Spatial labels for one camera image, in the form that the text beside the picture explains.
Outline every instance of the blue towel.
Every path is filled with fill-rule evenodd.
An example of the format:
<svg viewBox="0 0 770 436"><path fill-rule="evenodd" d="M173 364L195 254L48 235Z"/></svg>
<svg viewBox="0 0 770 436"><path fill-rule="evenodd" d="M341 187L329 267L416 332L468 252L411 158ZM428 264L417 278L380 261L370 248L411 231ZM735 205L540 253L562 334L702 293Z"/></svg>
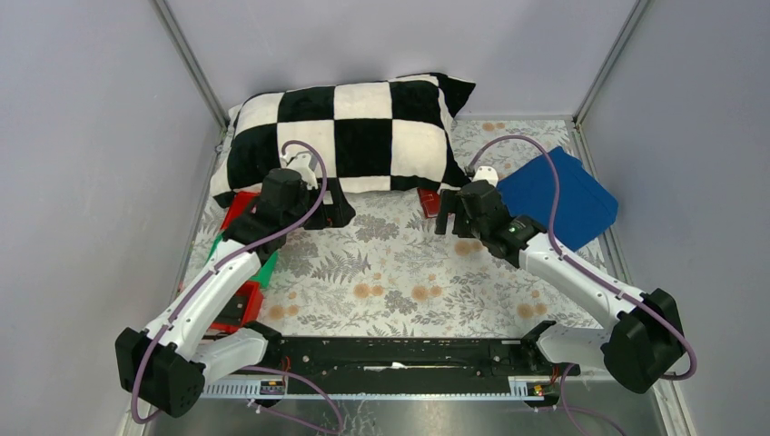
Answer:
<svg viewBox="0 0 770 436"><path fill-rule="evenodd" d="M555 148L548 155L559 178L557 238L575 251L602 234L617 218L617 200L583 170L582 163ZM548 226L553 203L553 175L545 157L537 157L498 183L511 215L529 215Z"/></svg>

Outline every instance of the wire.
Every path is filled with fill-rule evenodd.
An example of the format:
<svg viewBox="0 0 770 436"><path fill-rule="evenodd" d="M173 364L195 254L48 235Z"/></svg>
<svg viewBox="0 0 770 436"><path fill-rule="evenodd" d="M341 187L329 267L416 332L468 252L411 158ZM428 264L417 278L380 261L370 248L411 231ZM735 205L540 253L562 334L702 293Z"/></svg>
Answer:
<svg viewBox="0 0 770 436"><path fill-rule="evenodd" d="M327 395L326 392L324 392L321 388L318 387L317 384L313 383L312 381L302 377L299 374L295 374L293 372L286 372L286 371L280 371L280 370L274 370L272 368L264 368L261 366L244 366L242 368L245 371L256 371L256 372L267 372L269 374L275 374L275 375L282 375L284 377L290 377L295 380L299 380L300 382L303 382L310 386L314 391L316 391L323 399L331 406L331 409L334 411L334 415L337 417L337 430L330 430L321 426L318 426L316 424L313 424L312 422L305 421L301 418L297 418L296 416L291 416L289 414L283 413L282 411L274 411L270 408L263 408L261 406L257 407L257 412L259 411L266 411L272 415L280 416L282 418L285 418L290 421L297 422L298 424L304 425L305 427L308 427L310 429L313 429L315 431L323 431L324 433L329 434L342 434L343 431L345 431L345 425L344 420L342 419L342 414L340 413L340 408L337 407L337 404L334 404L334 401L329 398L329 395Z"/></svg>
<svg viewBox="0 0 770 436"><path fill-rule="evenodd" d="M695 375L697 370L697 357L696 352L693 350L692 345L690 342L685 339L685 336L679 332L679 330L676 329L673 325L671 325L670 322L666 321L662 316L657 314L654 310L652 310L649 306L644 304L643 302L637 300L636 298L622 292L618 287L616 287L614 284L607 282L606 280L602 279L598 275L591 272L588 268L581 265L578 261L575 259L572 259L569 256L566 256L561 249L561 246L559 246L556 235L554 234L554 222L556 221L556 211L558 208L558 197L559 197L559 183L558 183L558 172L556 170L556 166L553 163L553 160L551 159L551 156L548 155L548 151L540 145L537 141L534 139L524 136L521 134L507 134L504 136L500 136L500 138L493 139L492 141L489 141L486 145L481 147L481 149L476 153L475 156L473 156L473 159L470 161L470 166L474 167L476 162L479 160L482 154L486 152L492 145L497 144L502 141L507 141L509 139L519 139L521 141L526 141L540 150L541 153L543 153L543 156L546 159L546 162L548 162L548 166L551 169L551 173L553 174L554 179L554 200L551 204L551 213L548 217L548 241L551 244L551 248L554 249L554 251L558 254L560 259L564 259L565 262L572 265L575 269L583 273L583 275L587 276L589 279L593 280L597 284L601 285L603 288L607 289L608 291L612 292L619 298L622 298L623 300L626 300L627 302L631 302L636 307L650 315L655 321L660 323L666 330L668 330L669 333L671 333L672 336L676 338L679 343L682 344L682 346L685 348L685 351L687 352L687 356L690 359L690 367L687 369L687 371L683 374L676 375L676 374L663 374L660 378L664 380L671 380L671 381L680 381L680 380L686 380Z"/></svg>
<svg viewBox="0 0 770 436"><path fill-rule="evenodd" d="M548 386L552 386L553 383L556 382L557 378L558 378L558 365L554 365L553 371L551 372L551 380L548 383Z"/></svg>
<svg viewBox="0 0 770 436"><path fill-rule="evenodd" d="M567 406L567 395L566 395L566 387L567 384L565 381L567 380L567 374L572 370L572 368L575 367L575 363L570 363L567 365L567 368L564 370L564 373L561 374L561 386L560 386L560 396L561 396L561 407L564 409L564 411L567 413L567 417L569 420L575 425L575 428L577 431L580 431L583 436L590 436L586 429L584 429L580 424L578 424L577 421L575 421L575 417L572 416L572 411L569 409L569 406Z"/></svg>
<svg viewBox="0 0 770 436"><path fill-rule="evenodd" d="M246 253L250 250L253 250L254 248L264 243L268 243L272 240L278 239L283 235L285 235L286 233L289 233L292 230L297 229L305 221L307 221L308 218L310 218L323 203L323 196L324 194L326 194L327 174L326 174L326 165L323 163L323 159L321 159L321 155L316 151L315 148L313 148L309 144L303 141L296 141L296 140L291 140L284 143L283 147L281 148L281 153L286 154L286 148L289 145L293 145L293 144L300 145L308 149L308 151L310 151L315 156L315 158L318 160L318 164L321 166L321 190L319 192L318 198L316 199L315 203L311 206L308 212L302 216L302 218L297 220L295 223L289 225L285 229L279 230L276 233L266 236L254 243L250 243L242 247L241 249L236 250L224 256L219 262L217 262L214 265L213 269L216 272L219 272L220 269L233 258L243 253ZM182 299L179 301L179 304L177 304L176 308L169 315L168 322L161 327L161 329L158 331L155 337L150 341L150 345L147 347L147 350L144 352L144 356L142 356L142 360L139 362L139 368L136 370L136 377L133 380L133 387L131 389L131 417L133 418L133 421L136 422L137 424L146 424L147 422L152 421L153 419L155 419L155 417L157 417L158 413L160 412L160 410L156 410L150 415L148 415L146 418L142 418L141 416L139 416L139 387L142 386L142 378L144 376L144 371L147 368L147 362L150 361L150 356L153 354L153 350L158 345L158 342L161 340L163 335L166 332L168 332L169 326L176 320L176 318L179 316L179 313L182 312L182 310L187 305L187 303L193 298L193 296L195 296L195 294L203 287L206 281L208 281L213 275L214 273L212 270L207 271L201 277L201 279L198 280L198 282L196 282L192 286L190 291L182 297Z"/></svg>
<svg viewBox="0 0 770 436"><path fill-rule="evenodd" d="M606 422L607 424L611 425L612 428L617 430L618 433L620 433L621 436L628 436L626 431L623 430L623 428L620 427L620 425L612 421L612 418L606 416L604 413L598 412L598 411L592 411L590 409L584 409L582 407L573 407L570 406L569 409L571 411L576 411L577 413L583 413L588 416L593 416L594 418L599 418L600 420ZM565 411L564 406L553 406L553 407L537 407L535 409L516 409L513 412L517 413L544 413L544 412L552 412L552 411Z"/></svg>

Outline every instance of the white wall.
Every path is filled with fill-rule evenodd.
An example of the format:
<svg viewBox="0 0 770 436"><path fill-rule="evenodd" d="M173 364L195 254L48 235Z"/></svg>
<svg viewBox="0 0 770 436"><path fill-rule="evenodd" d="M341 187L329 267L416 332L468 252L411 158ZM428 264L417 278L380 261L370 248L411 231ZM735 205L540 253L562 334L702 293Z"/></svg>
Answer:
<svg viewBox="0 0 770 436"><path fill-rule="evenodd" d="M633 279L679 303L700 436L767 434L770 3L655 2L585 123Z"/></svg>
<svg viewBox="0 0 770 436"><path fill-rule="evenodd" d="M226 107L252 94L440 71L463 115L573 114L634 0L169 2Z"/></svg>
<svg viewBox="0 0 770 436"><path fill-rule="evenodd" d="M148 1L0 2L0 434L114 434L216 141Z"/></svg>

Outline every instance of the table surface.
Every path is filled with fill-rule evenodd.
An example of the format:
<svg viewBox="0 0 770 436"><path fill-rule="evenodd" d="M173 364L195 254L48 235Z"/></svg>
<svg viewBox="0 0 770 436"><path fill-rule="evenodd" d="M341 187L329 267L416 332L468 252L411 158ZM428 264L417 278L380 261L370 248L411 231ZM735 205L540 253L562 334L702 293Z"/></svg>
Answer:
<svg viewBox="0 0 770 436"><path fill-rule="evenodd" d="M503 134L526 134L549 150L561 145L571 153L563 121L459 121L452 148L460 166ZM507 141L480 163L502 177L537 156L531 145ZM347 198L357 213L347 227L288 236L263 290L260 322L285 335L338 336L519 337L543 320L598 326L566 296L494 259L480 242L433 234L434 220L423 218L416 191ZM185 284L205 263L224 215L209 199ZM578 253L604 269L597 241Z"/></svg>

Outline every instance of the pillow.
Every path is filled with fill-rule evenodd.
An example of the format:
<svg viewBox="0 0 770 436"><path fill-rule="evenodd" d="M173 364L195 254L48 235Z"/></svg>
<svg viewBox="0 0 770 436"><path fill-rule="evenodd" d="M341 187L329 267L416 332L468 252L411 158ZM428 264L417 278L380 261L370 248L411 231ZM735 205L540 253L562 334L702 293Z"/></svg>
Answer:
<svg viewBox="0 0 770 436"><path fill-rule="evenodd" d="M312 145L346 193L460 188L469 179L455 161L449 129L475 86L431 73L257 94L233 120L231 149L211 194L228 207L239 191L259 192L267 173L283 165L280 148L291 139ZM291 145L287 155L303 151ZM318 165L315 173L321 177Z"/></svg>

